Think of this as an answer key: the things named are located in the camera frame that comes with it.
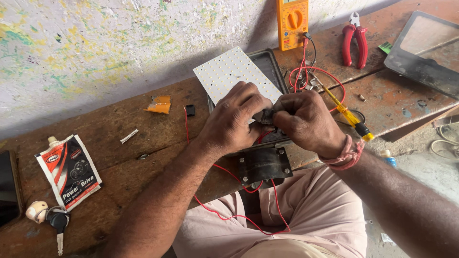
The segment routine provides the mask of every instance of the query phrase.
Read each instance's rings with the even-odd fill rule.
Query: yellow multimeter
[[[308,31],[308,0],[277,0],[277,31],[280,50],[303,46]]]

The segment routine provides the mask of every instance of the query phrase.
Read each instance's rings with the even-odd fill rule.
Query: screwdriver
[[[364,123],[358,120],[357,117],[355,117],[354,114],[349,111],[346,105],[341,104],[341,102],[325,86],[322,85],[322,89],[324,89],[328,96],[331,97],[333,102],[337,105],[336,109],[338,109],[338,111],[344,115],[349,124],[354,127],[358,135],[360,135],[363,140],[371,141],[375,138],[370,130],[368,130],[368,128],[364,125]]]

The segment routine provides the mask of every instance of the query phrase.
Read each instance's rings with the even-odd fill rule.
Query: orange plastic piece
[[[148,105],[145,111],[169,114],[171,109],[171,96],[151,96],[151,104]]]
[[[277,0],[277,31],[280,50],[303,46],[308,31],[308,0]]]

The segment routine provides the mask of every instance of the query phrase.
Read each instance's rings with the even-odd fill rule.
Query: car key
[[[57,253],[62,255],[64,249],[64,229],[70,220],[65,213],[53,212],[47,216],[51,226],[57,230]]]

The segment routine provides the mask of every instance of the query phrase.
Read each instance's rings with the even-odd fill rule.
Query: white wall
[[[397,1],[310,0],[309,31]],[[276,47],[275,10],[274,0],[2,0],[0,139],[192,77],[236,45]]]

